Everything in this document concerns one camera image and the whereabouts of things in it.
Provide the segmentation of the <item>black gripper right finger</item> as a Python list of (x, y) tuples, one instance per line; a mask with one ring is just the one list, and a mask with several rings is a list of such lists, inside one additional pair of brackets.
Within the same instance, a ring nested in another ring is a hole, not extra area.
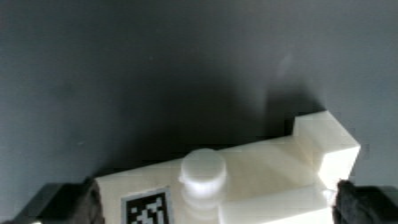
[(398, 188), (337, 183), (334, 224), (398, 224)]

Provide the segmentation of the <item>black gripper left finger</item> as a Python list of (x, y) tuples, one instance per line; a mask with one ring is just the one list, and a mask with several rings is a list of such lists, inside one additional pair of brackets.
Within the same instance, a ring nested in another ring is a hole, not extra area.
[(12, 219), (12, 224), (105, 224), (99, 185), (50, 183), (41, 188)]

